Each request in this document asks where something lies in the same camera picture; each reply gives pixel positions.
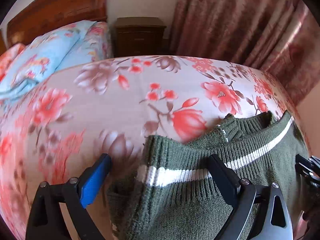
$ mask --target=red flower print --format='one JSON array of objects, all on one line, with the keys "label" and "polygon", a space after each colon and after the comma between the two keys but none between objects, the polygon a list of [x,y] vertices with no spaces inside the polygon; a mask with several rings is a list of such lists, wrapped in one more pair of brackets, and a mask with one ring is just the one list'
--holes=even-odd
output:
[{"label": "red flower print", "polygon": [[0,143],[0,158],[1,158],[1,165],[4,164],[6,157],[10,154],[12,146],[12,135],[8,133],[6,136],[3,137]]},{"label": "red flower print", "polygon": [[143,63],[146,67],[150,67],[151,66],[151,61],[147,60]]},{"label": "red flower print", "polygon": [[91,27],[89,30],[89,34],[102,35],[103,28],[100,27]]},{"label": "red flower print", "polygon": [[159,95],[157,94],[157,92],[151,91],[147,93],[146,99],[151,101],[158,101]]},{"label": "red flower print", "polygon": [[75,28],[76,26],[77,26],[77,23],[70,23],[70,24],[63,26],[61,28],[68,29],[68,28]]},{"label": "red flower print", "polygon": [[212,100],[212,103],[223,113],[242,114],[241,106],[238,101],[240,97],[229,89],[226,84],[219,81],[201,83],[201,87],[205,89],[205,96]]},{"label": "red flower print", "polygon": [[122,87],[123,89],[125,89],[125,90],[129,89],[129,82],[124,75],[118,76],[118,82],[119,82],[120,87]]},{"label": "red flower print", "polygon": [[257,93],[263,94],[266,99],[270,99],[273,95],[272,88],[270,85],[263,79],[255,79],[256,85],[254,86],[254,89]]},{"label": "red flower print", "polygon": [[192,67],[194,69],[196,69],[197,71],[200,71],[200,72],[210,71],[210,72],[212,72],[213,70],[218,70],[215,66],[211,65],[212,64],[212,60],[210,60],[208,58],[192,57],[192,58],[188,58],[188,60],[194,62]]},{"label": "red flower print", "polygon": [[202,111],[195,109],[182,109],[172,113],[173,127],[182,140],[192,140],[206,130],[206,121],[201,113]]},{"label": "red flower print", "polygon": [[133,59],[131,60],[131,63],[132,63],[132,64],[140,63],[140,62],[141,62],[141,60],[138,59],[138,58],[133,58]]},{"label": "red flower print", "polygon": [[65,90],[49,89],[39,100],[33,105],[35,125],[47,125],[58,119],[63,106],[70,101],[71,95],[66,94]]},{"label": "red flower print", "polygon": [[149,87],[150,87],[151,90],[160,89],[161,88],[159,83],[150,83]]},{"label": "red flower print", "polygon": [[129,67],[128,70],[129,70],[130,72],[132,72],[132,73],[138,74],[138,73],[141,73],[141,72],[143,71],[143,68],[140,67],[140,66],[131,66],[131,67]]},{"label": "red flower print", "polygon": [[268,111],[268,107],[267,104],[264,102],[264,100],[261,97],[256,97],[256,101],[257,101],[257,105],[258,105],[258,109],[261,112],[267,112]]},{"label": "red flower print", "polygon": [[268,94],[273,95],[273,91],[272,91],[272,88],[270,87],[270,85],[266,81],[264,81],[263,79],[259,79],[259,81],[261,82],[262,87],[265,89],[265,91]]},{"label": "red flower print", "polygon": [[83,141],[83,132],[81,134],[71,133],[65,138],[62,143],[62,151],[65,156],[69,157],[71,154],[78,153]]},{"label": "red flower print", "polygon": [[199,98],[189,98],[182,104],[182,107],[194,106],[196,103],[198,103],[198,101]]},{"label": "red flower print", "polygon": [[72,32],[65,33],[64,35],[65,35],[66,37],[72,37]]},{"label": "red flower print", "polygon": [[166,98],[167,100],[174,100],[178,98],[178,95],[176,92],[174,92],[173,90],[164,90],[162,92],[162,95],[164,98]]},{"label": "red flower print", "polygon": [[60,133],[51,132],[47,144],[39,147],[38,167],[50,184],[61,184],[68,180],[67,160],[79,153],[83,134],[84,131],[71,133],[61,141]]},{"label": "red flower print", "polygon": [[0,184],[1,215],[16,239],[25,239],[30,206],[26,192],[10,182]]}]

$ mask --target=wooden headboard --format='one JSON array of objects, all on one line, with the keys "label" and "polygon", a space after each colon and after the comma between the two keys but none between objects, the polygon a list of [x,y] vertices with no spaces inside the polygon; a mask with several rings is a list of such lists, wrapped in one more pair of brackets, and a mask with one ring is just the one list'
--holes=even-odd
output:
[{"label": "wooden headboard", "polygon": [[8,23],[8,45],[30,44],[37,36],[81,20],[106,21],[106,0],[34,0]]}]

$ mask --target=pillow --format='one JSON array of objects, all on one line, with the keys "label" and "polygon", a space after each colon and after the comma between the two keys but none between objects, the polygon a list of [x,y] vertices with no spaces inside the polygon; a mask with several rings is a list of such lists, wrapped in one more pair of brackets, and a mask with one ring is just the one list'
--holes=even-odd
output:
[{"label": "pillow", "polygon": [[80,21],[80,22],[75,22],[75,23],[71,23],[71,24],[68,24],[68,25],[65,25],[65,26],[62,26],[56,30],[53,30],[51,31],[52,32],[55,32],[57,30],[69,30],[69,29],[77,29],[79,30],[79,34],[80,34],[80,39],[83,40],[84,36],[87,34],[89,28],[94,24],[96,23],[96,21],[92,22],[92,21],[88,21],[88,20],[83,20],[83,21]]},{"label": "pillow", "polygon": [[26,46],[22,43],[18,43],[8,49],[4,54],[0,56],[0,81],[4,78],[8,71],[11,62],[24,50]]},{"label": "pillow", "polygon": [[55,30],[35,38],[11,63],[0,92],[12,90],[26,78],[36,82],[48,78],[79,38],[77,29]]},{"label": "pillow", "polygon": [[64,57],[56,71],[71,66],[94,62],[112,57],[111,38],[106,22],[91,26],[83,40],[78,40]]}]

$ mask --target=white stripe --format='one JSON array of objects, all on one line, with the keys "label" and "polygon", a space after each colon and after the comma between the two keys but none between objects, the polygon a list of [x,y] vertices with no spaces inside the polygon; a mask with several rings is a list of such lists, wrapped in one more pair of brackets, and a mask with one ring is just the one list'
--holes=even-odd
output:
[{"label": "white stripe", "polygon": [[[253,151],[252,153],[240,157],[231,162],[225,163],[228,168],[233,170],[237,170],[241,167],[248,165],[259,157],[265,155],[271,149],[273,149],[286,135],[288,132],[290,125],[294,121],[294,118],[291,117],[288,121],[284,130],[272,141],[267,143],[266,145],[260,147],[259,149]],[[149,186],[159,186],[165,187],[171,183],[175,182],[187,182],[194,181],[200,179],[211,178],[211,174],[207,169],[199,169],[199,170],[170,170],[165,169],[164,167],[156,168],[154,166],[146,166],[141,165],[138,168],[137,180],[145,183]]]}]

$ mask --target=pink curtain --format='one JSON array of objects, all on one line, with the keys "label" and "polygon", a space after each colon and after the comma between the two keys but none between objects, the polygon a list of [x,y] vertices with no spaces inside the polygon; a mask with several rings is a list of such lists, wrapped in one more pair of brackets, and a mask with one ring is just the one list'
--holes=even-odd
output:
[{"label": "pink curtain", "polygon": [[178,0],[170,50],[267,71],[298,104],[320,79],[319,35],[302,0]]}]

